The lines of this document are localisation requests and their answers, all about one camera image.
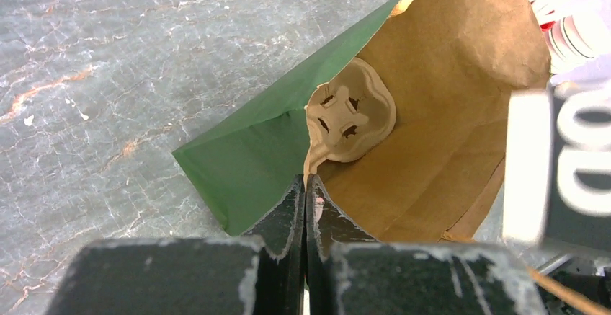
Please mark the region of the green paper bag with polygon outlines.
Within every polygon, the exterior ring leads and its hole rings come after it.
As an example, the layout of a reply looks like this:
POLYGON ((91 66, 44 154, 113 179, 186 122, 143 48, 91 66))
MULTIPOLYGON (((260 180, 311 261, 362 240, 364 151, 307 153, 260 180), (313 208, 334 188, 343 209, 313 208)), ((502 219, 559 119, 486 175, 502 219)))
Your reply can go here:
POLYGON ((390 0, 174 158, 231 235, 317 174, 380 240, 472 236, 503 182, 509 97, 549 76, 529 0, 390 0))

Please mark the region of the brown cup carrier tray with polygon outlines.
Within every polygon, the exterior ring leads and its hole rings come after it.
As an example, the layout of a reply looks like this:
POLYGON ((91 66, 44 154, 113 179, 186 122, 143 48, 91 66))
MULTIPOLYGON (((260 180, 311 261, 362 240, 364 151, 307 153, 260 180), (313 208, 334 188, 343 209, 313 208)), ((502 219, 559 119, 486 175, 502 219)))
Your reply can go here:
POLYGON ((363 157, 390 135, 396 123, 391 93, 360 58, 317 86, 304 110, 310 137, 304 181, 325 161, 348 163, 363 157))

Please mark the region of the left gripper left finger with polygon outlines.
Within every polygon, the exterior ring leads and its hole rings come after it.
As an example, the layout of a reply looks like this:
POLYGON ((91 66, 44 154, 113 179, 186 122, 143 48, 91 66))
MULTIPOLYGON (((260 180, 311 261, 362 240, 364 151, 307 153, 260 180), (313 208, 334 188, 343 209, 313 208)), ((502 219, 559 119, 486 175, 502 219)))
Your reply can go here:
POLYGON ((49 314, 302 314, 305 190, 235 237, 105 239, 70 264, 49 314))

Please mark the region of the stack of paper cups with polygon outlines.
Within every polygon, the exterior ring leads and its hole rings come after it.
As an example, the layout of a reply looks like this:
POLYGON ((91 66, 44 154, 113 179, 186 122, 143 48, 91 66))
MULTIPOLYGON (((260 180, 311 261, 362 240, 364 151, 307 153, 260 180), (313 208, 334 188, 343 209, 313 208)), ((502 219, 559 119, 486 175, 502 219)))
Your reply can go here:
POLYGON ((544 33, 550 52, 550 71, 563 74, 610 53, 610 28, 593 12, 557 21, 544 33))

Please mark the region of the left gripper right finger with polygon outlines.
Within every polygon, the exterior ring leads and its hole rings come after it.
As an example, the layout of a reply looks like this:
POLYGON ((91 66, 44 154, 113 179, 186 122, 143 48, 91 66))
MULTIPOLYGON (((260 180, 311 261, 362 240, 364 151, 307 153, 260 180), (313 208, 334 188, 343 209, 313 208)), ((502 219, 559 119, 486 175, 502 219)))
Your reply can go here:
POLYGON ((538 289, 509 252, 489 244, 383 243, 331 199, 305 191, 312 314, 544 314, 538 289))

